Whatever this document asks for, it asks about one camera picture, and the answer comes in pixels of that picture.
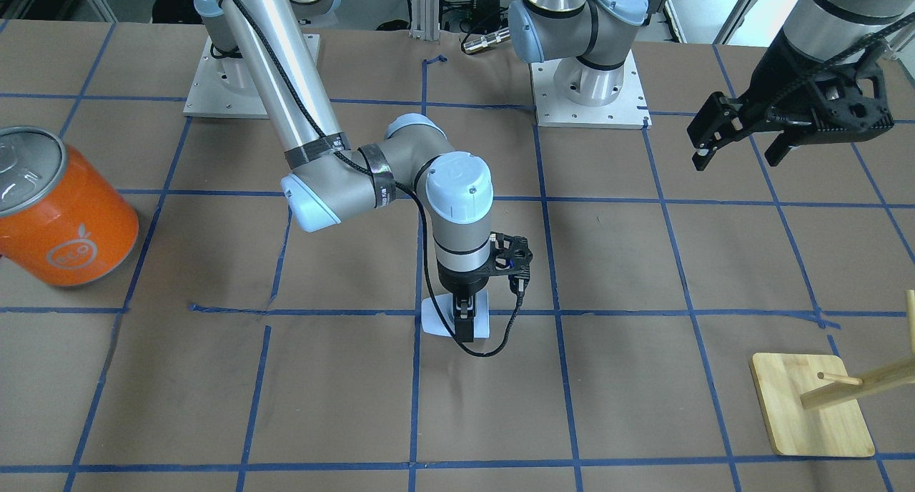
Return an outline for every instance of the can rim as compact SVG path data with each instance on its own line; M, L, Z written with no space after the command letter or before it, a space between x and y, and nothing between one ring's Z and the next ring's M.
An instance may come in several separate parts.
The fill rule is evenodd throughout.
M0 210L0 218L4 216L14 215L17 212L23 211L30 206L35 205L36 202L44 199L48 194L53 191L57 185L59 185L60 180L63 179L63 174L66 171L66 166L69 163L69 155L66 153L66 146L55 133L51 133L48 129L37 126L13 126L13 127L4 127L0 128L0 137L5 137L8 134L17 134L17 133L33 133L33 134L42 134L42 136L50 138L55 142L56 147L60 150L60 164L54 175L49 179L48 184L41 189L40 192L37 192L26 201L19 203L19 205L14 205L8 210Z

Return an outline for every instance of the wooden rod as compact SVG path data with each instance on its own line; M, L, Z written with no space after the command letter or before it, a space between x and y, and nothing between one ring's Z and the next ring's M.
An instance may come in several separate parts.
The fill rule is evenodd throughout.
M915 290L906 290L906 316L909 317L909 348L915 354Z
M861 379L862 384L830 383L811 390L807 394L801 394L801 404L803 404L804 410L825 408L908 384L915 378L915 355L889 365L883 365L881 368L857 375L855 378Z
M852 378L850 375L841 375L841 374L830 374L828 372L817 372L816 377L823 379L825 381L834 381L836 383L844 383L846 385L855 385L860 387L864 382L860 378Z

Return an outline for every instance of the table surface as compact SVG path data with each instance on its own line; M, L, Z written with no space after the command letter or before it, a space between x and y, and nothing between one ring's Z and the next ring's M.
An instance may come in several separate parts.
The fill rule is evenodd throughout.
M686 125L746 88L761 49L637 43L653 126L590 130L535 126L510 49L320 33L353 144L419 112L489 162L493 229L535 252L508 347L474 359L417 329L411 202L307 234L268 121L183 117L202 26L4 22L0 124L59 132L141 235L75 290L0 260L0 489L911 489L915 390L860 401L874 458L782 458L748 365L909 354L915 92L898 64L885 136L771 169L761 134L700 173ZM489 290L501 333L513 297Z

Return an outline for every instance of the orange can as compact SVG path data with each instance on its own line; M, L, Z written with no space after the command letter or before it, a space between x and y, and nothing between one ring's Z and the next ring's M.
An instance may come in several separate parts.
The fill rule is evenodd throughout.
M0 255L81 285L124 261L138 232L137 212L78 150L40 127L0 129Z

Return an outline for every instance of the metal can lid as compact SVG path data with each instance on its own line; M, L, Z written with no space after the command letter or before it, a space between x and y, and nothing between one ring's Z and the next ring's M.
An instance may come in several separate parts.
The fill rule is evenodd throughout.
M0 129L0 217L44 198L63 177L66 149L40 127Z

